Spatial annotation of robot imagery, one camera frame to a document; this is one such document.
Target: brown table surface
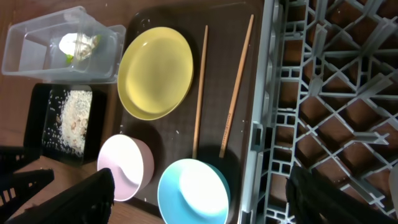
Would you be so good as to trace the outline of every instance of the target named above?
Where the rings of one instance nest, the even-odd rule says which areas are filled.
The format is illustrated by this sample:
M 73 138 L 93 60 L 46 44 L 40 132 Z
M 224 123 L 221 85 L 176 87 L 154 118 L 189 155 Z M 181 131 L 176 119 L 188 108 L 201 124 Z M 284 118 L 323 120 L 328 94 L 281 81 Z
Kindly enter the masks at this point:
M 0 62 L 2 62 L 7 31 L 10 26 L 39 16 L 83 6 L 87 13 L 105 26 L 122 24 L 128 26 L 139 10 L 178 0 L 12 0 L 0 1 Z M 0 74 L 0 145 L 21 146 L 29 109 L 30 94 L 39 80 L 24 77 L 10 77 Z M 103 131 L 104 141 L 112 135 L 116 108 L 116 85 L 108 89 L 108 104 Z M 41 157 L 21 171 L 53 169 L 55 180 L 40 191 L 15 214 L 22 213 L 32 205 L 39 205 L 60 192 L 79 183 L 96 171 L 96 162 L 82 167 L 71 167 L 60 162 Z M 160 218 L 149 215 L 126 203 L 115 202 L 109 223 L 163 223 Z

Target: blue bowl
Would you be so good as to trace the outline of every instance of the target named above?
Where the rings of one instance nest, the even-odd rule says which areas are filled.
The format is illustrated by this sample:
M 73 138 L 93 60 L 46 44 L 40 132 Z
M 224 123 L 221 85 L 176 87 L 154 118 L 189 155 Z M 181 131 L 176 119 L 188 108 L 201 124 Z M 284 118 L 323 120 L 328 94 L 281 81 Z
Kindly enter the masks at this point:
M 162 174 L 157 201 L 168 224 L 224 224 L 231 194 L 217 168 L 195 159 L 182 159 Z

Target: pink bowl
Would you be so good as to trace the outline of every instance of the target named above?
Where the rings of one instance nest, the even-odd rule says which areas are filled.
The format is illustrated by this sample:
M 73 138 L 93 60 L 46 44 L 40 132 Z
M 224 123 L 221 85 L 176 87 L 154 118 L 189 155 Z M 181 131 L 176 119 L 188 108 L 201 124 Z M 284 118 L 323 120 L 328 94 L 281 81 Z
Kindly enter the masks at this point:
M 110 168 L 114 184 L 114 200 L 127 201 L 143 189 L 154 173 L 154 158 L 141 140 L 123 134 L 110 137 L 102 146 L 97 170 Z

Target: chopstick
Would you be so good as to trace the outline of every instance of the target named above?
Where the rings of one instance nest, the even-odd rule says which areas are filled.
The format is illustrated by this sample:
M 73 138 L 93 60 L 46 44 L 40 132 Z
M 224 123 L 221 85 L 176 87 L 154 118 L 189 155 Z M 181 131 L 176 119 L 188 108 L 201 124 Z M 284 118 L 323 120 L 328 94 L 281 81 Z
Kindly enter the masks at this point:
M 199 90 L 198 90 L 198 103 L 197 103 L 197 117 L 195 120 L 195 134 L 193 136 L 193 153 L 192 158 L 197 158 L 198 153 L 198 138 L 199 138 L 199 127 L 200 127 L 200 114 L 201 114 L 201 102 L 203 98 L 203 82 L 205 81 L 205 65 L 206 65 L 206 50 L 207 50 L 207 35 L 208 26 L 205 28 L 205 38 L 203 40 L 203 50 L 201 52 L 200 62 L 200 77 L 199 77 Z
M 231 131 L 232 119 L 234 117 L 236 100 L 238 98 L 238 93 L 239 93 L 239 86 L 240 86 L 241 80 L 242 80 L 244 61 L 246 59 L 246 53 L 248 52 L 248 45 L 249 45 L 249 40 L 250 40 L 251 28 L 253 26 L 253 20 L 254 20 L 254 15 L 251 15 L 248 31 L 246 32 L 246 38 L 244 40 L 241 61 L 239 62 L 238 74 L 236 75 L 234 91 L 232 94 L 232 100 L 231 100 L 231 104 L 229 106 L 228 117 L 226 120 L 224 136 L 223 136 L 223 143 L 221 144 L 221 151 L 220 151 L 220 155 L 219 155 L 220 158 L 224 158 L 226 145 L 228 143 L 229 132 Z

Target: yellow bowl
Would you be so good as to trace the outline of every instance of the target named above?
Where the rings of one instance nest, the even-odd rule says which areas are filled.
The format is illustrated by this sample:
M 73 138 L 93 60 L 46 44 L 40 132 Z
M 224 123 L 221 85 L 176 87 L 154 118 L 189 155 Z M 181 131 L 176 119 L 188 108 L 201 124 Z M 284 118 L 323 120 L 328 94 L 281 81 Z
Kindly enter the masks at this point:
M 127 48 L 119 67 L 118 92 L 124 108 L 143 120 L 161 118 L 185 98 L 193 59 L 187 40 L 166 27 L 149 29 Z

